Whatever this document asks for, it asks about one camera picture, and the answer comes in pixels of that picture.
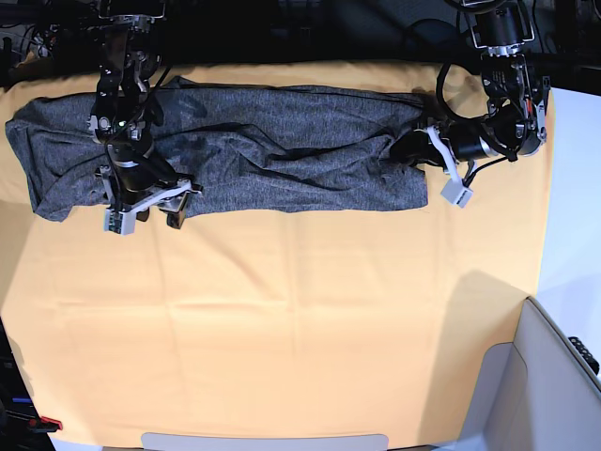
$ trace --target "gray fabric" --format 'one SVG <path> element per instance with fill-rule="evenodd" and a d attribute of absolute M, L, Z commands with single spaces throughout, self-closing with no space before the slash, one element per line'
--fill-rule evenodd
<path fill-rule="evenodd" d="M 157 94 L 156 148 L 195 175 L 188 215 L 231 210 L 406 210 L 427 203 L 424 173 L 389 160 L 422 99 L 321 86 L 200 86 L 177 78 Z M 106 203 L 107 164 L 87 129 L 93 94 L 29 102 L 7 123 L 36 214 L 62 221 Z"/>

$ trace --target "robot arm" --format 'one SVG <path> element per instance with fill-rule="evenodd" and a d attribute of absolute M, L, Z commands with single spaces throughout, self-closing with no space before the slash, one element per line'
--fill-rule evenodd
<path fill-rule="evenodd" d="M 161 64 L 155 23 L 164 18 L 165 4 L 103 0 L 99 11 L 109 25 L 90 130 L 109 162 L 97 172 L 110 203 L 104 229 L 129 235 L 153 205 L 167 213 L 169 226 L 181 228 L 189 195 L 200 188 L 155 151 L 150 132 L 163 123 L 155 93 L 169 69 L 153 89 L 149 79 Z"/>
<path fill-rule="evenodd" d="M 534 39 L 521 0 L 463 0 L 461 7 L 462 11 L 482 11 L 473 14 L 473 24 L 468 13 L 466 19 L 474 46 L 483 50 L 482 81 L 489 97 L 488 113 L 461 117 L 447 105 L 442 90 L 451 65 L 445 64 L 437 82 L 437 100 L 447 119 L 437 122 L 428 118 L 402 139 L 393 153 L 402 163 L 443 167 L 452 179 L 442 194 L 451 203 L 465 207 L 472 195 L 470 184 L 477 160 L 500 157 L 496 163 L 514 162 L 534 154 L 547 141 L 550 82 L 547 77 L 538 77 L 521 53 L 524 43 Z M 458 176 L 455 167 L 460 162 L 470 162 L 470 172 L 464 178 Z"/>

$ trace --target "black cable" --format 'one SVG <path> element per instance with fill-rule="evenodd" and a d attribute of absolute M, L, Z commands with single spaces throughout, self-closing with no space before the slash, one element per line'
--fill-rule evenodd
<path fill-rule="evenodd" d="M 13 52 L 14 54 L 17 54 L 18 56 L 20 56 L 20 57 L 21 57 L 21 59 L 25 59 L 25 58 L 23 57 L 23 54 L 22 54 L 21 52 L 19 52 L 18 50 L 11 49 L 10 51 L 11 51 L 11 52 Z"/>
<path fill-rule="evenodd" d="M 476 168 L 469 176 L 467 176 L 464 180 L 463 180 L 463 185 L 466 188 L 469 188 L 470 185 L 473 183 L 473 180 L 476 178 L 476 175 L 482 171 L 483 169 L 486 169 L 494 164 L 498 164 L 498 163 L 502 163 L 502 162 L 506 162 L 507 160 L 509 160 L 507 157 L 503 157 L 503 158 L 499 158 L 498 160 L 495 160 L 493 162 L 487 163 L 487 164 L 483 164 L 482 166 Z"/>
<path fill-rule="evenodd" d="M 442 68 L 440 68 L 440 73 L 436 81 L 436 99 L 439 102 L 440 108 L 446 116 L 455 122 L 468 123 L 474 120 L 473 117 L 463 117 L 458 115 L 451 107 L 448 105 L 446 100 L 444 99 L 444 82 L 447 79 L 447 75 L 449 73 L 449 69 L 451 68 L 451 63 L 444 63 Z"/>
<path fill-rule="evenodd" d="M 397 21 L 394 18 L 394 16 L 390 14 L 390 11 L 383 8 L 382 5 L 379 4 L 379 2 L 372 2 L 371 0 L 362 0 L 361 5 L 364 8 L 367 8 L 369 12 L 378 16 L 378 18 L 381 19 L 388 26 L 394 28 L 397 32 L 403 35 L 407 32 L 411 33 L 411 37 L 414 38 L 416 42 L 418 42 L 424 48 L 424 53 L 435 52 L 437 50 L 436 45 L 431 44 L 429 41 L 422 38 L 419 34 L 413 32 L 412 30 L 407 30 L 405 25 Z"/>
<path fill-rule="evenodd" d="M 38 30 L 36 28 L 35 25 L 31 25 L 29 28 L 27 28 L 27 30 L 25 30 L 25 34 L 27 34 L 29 32 L 29 30 L 31 30 L 33 28 L 33 31 L 31 32 L 31 40 L 27 43 L 27 48 L 25 49 L 25 57 L 27 55 L 29 55 L 29 49 L 31 49 L 31 44 L 37 44 L 36 43 L 36 35 L 38 34 Z"/>
<path fill-rule="evenodd" d="M 33 40 L 32 40 L 32 39 L 30 39 L 30 38 L 26 38 L 26 37 L 25 37 L 25 35 L 26 35 L 27 33 L 29 33 L 29 30 L 31 30 L 31 28 L 32 28 L 32 27 L 33 27 L 33 25 L 32 25 L 32 26 L 30 26 L 29 28 L 27 28 L 27 30 L 26 30 L 26 31 L 23 33 L 23 35 L 18 35 L 18 34 L 16 34 L 16 33 L 9 33 L 8 31 L 0 31 L 0 35 L 9 35 L 9 36 L 13 36 L 13 37 L 15 37 L 15 38 L 17 38 L 17 39 L 20 39 L 20 40 L 21 40 L 21 43 L 22 43 L 22 49 L 23 49 L 23 43 L 24 43 L 25 41 L 30 41 L 30 42 L 33 42 Z"/>
<path fill-rule="evenodd" d="M 466 24 L 468 28 L 464 31 L 461 31 L 461 18 L 463 17 L 463 13 L 461 11 L 457 12 L 455 16 L 455 28 L 457 29 L 457 35 L 459 36 L 459 40 L 462 44 L 466 43 L 466 37 L 471 35 L 471 26 L 470 21 L 466 18 Z"/>
<path fill-rule="evenodd" d="M 420 25 L 423 25 L 424 23 L 441 23 L 450 28 L 453 27 L 453 25 L 451 23 L 442 21 L 441 19 L 432 19 L 432 18 L 420 19 L 419 21 L 412 23 L 411 25 L 409 25 L 407 28 L 405 28 L 403 30 L 403 37 L 401 38 L 401 48 L 402 49 L 405 49 L 405 46 L 407 45 L 408 41 L 410 41 L 411 39 L 413 39 L 415 41 L 415 43 L 418 47 L 420 47 L 420 45 L 422 44 L 422 42 L 420 42 L 419 40 L 428 42 L 428 44 L 430 46 L 434 45 L 431 42 L 429 42 L 426 38 L 423 38 L 422 35 L 420 35 L 420 33 L 418 33 L 416 30 L 417 27 L 419 27 Z"/>
<path fill-rule="evenodd" d="M 507 90 L 501 86 L 501 84 L 499 84 L 498 82 L 496 82 L 495 80 L 488 80 L 490 82 L 490 84 L 494 85 L 496 87 L 497 90 L 499 90 L 500 92 L 502 92 L 503 94 L 505 94 L 505 96 L 507 96 L 507 100 L 509 101 L 509 103 L 511 103 L 511 105 L 516 109 L 517 113 L 519 114 L 519 117 L 523 120 L 526 121 L 526 117 L 524 116 L 524 112 L 521 110 L 520 106 L 519 106 L 519 102 L 515 101 L 507 92 Z"/>
<path fill-rule="evenodd" d="M 454 0 L 443 0 L 448 6 L 453 9 L 456 9 L 460 12 L 467 12 L 469 14 L 485 14 L 490 11 L 494 11 L 498 7 L 502 6 L 507 0 L 495 0 L 494 2 L 486 3 L 485 5 L 481 5 L 479 7 L 464 7 L 460 3 L 455 2 Z"/>
<path fill-rule="evenodd" d="M 480 117 L 463 117 L 458 115 L 451 107 L 448 105 L 446 100 L 444 99 L 444 82 L 447 78 L 447 74 L 449 73 L 449 69 L 451 68 L 451 63 L 444 63 L 442 68 L 440 69 L 439 76 L 436 81 L 436 99 L 439 103 L 440 108 L 444 114 L 454 120 L 455 122 L 460 122 L 463 124 L 471 125 L 474 130 L 478 133 L 478 135 L 483 139 L 485 143 L 488 144 L 490 148 L 499 153 L 500 155 L 506 156 L 510 162 L 514 162 L 517 160 L 516 152 L 512 151 L 509 148 L 505 148 L 501 144 L 497 142 L 488 132 L 485 130 L 484 125 L 481 122 Z"/>
<path fill-rule="evenodd" d="M 541 30 L 538 27 L 538 20 L 536 19 L 536 1 L 532 1 L 532 21 L 534 22 L 534 28 L 536 28 L 536 34 L 538 35 L 538 40 L 541 45 L 541 53 L 545 53 L 545 43 L 543 42 L 543 37 L 541 36 Z"/>
<path fill-rule="evenodd" d="M 173 68 L 173 66 L 169 65 L 165 68 L 165 70 L 163 71 L 161 78 L 159 78 L 159 81 L 157 82 L 157 84 L 155 84 L 152 89 L 150 89 L 150 92 L 148 93 L 148 96 L 146 97 L 146 99 L 142 102 L 142 104 L 135 110 L 135 112 L 133 113 L 133 115 L 131 115 L 131 118 L 125 123 L 125 125 L 123 125 L 115 134 L 113 134 L 109 140 L 107 141 L 107 144 L 111 144 L 112 142 L 114 142 L 117 137 L 122 134 L 124 131 L 126 131 L 128 129 L 128 127 L 132 124 L 132 122 L 134 120 L 136 120 L 136 118 L 138 118 L 138 116 L 140 115 L 140 113 L 142 113 L 144 111 L 144 109 L 148 106 L 148 104 L 150 103 L 150 101 L 152 100 L 152 98 L 156 95 L 157 91 L 159 89 L 161 89 L 161 85 L 162 83 L 165 81 L 165 78 L 167 78 L 167 75 L 169 74 L 169 71 Z"/>

